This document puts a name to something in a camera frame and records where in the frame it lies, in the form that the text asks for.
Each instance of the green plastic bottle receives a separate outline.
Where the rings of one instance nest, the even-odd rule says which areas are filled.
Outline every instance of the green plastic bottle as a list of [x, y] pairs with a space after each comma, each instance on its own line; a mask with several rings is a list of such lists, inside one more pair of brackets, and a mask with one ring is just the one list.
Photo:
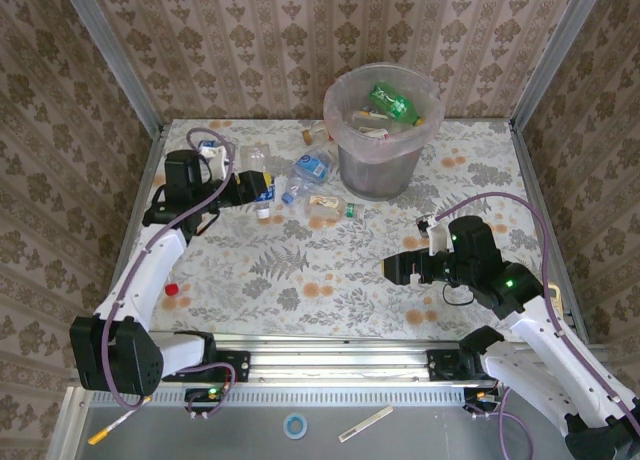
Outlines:
[[376, 83], [369, 93], [369, 99], [396, 122], [409, 123], [415, 127], [424, 123], [424, 118], [418, 115], [413, 103], [400, 95], [388, 83]]

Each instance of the trash can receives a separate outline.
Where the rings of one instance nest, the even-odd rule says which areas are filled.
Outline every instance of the trash can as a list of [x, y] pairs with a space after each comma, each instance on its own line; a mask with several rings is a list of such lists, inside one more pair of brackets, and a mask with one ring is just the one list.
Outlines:
[[[378, 82], [408, 98], [424, 123], [388, 138], [371, 138], [351, 128], [346, 115], [371, 104], [369, 92]], [[342, 182], [366, 200], [389, 200], [407, 188], [422, 148], [435, 138], [443, 119], [444, 105], [431, 79], [393, 63], [372, 63], [345, 73], [324, 97], [324, 120], [338, 144]]]

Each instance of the red bottle cap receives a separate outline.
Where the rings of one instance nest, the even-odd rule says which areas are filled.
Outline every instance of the red bottle cap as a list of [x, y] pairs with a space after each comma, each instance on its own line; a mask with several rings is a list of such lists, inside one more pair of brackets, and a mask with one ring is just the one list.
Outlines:
[[180, 289], [178, 288], [178, 285], [175, 284], [175, 283], [168, 283], [164, 287], [164, 293], [166, 293], [170, 297], [173, 297], [174, 295], [177, 295], [177, 293], [179, 291], [180, 291]]

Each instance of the floral tablecloth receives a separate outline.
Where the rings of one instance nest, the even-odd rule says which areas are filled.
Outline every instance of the floral tablecloth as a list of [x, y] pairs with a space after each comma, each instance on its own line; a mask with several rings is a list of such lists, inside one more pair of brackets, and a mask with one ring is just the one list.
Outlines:
[[[203, 236], [191, 241], [171, 275], [180, 293], [159, 299], [154, 330], [458, 340], [488, 324], [514, 339], [491, 311], [477, 304], [446, 305], [442, 284], [395, 286], [380, 267], [389, 255], [428, 245], [415, 226], [423, 214], [489, 190], [526, 198], [506, 120], [445, 121], [437, 138], [424, 148], [407, 190], [388, 202], [354, 197], [334, 166], [322, 191], [365, 204], [366, 216], [364, 221], [344, 219], [333, 225], [310, 221], [302, 205], [289, 208], [279, 200], [293, 161], [309, 148], [301, 131], [311, 123], [173, 122], [165, 152], [188, 148], [185, 134], [197, 126], [216, 129], [238, 147], [268, 144], [277, 201], [267, 221], [258, 221], [252, 205], [225, 209]], [[337, 146], [327, 145], [337, 157]], [[164, 183], [164, 161], [153, 183], [149, 201]], [[503, 257], [538, 272], [539, 244], [524, 207], [496, 198], [460, 212], [481, 215], [491, 224]], [[471, 294], [462, 287], [448, 288], [446, 295], [461, 302]]]

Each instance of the brown patterned wall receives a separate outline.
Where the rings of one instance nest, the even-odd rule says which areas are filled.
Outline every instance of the brown patterned wall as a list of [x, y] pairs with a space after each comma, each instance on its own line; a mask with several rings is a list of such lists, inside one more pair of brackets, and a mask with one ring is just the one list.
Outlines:
[[525, 128], [592, 341], [640, 388], [640, 0], [598, 0]]
[[449, 117], [508, 117], [569, 0], [100, 0], [156, 110], [320, 117], [334, 79], [392, 61]]
[[149, 146], [69, 0], [0, 0], [0, 458], [44, 458]]

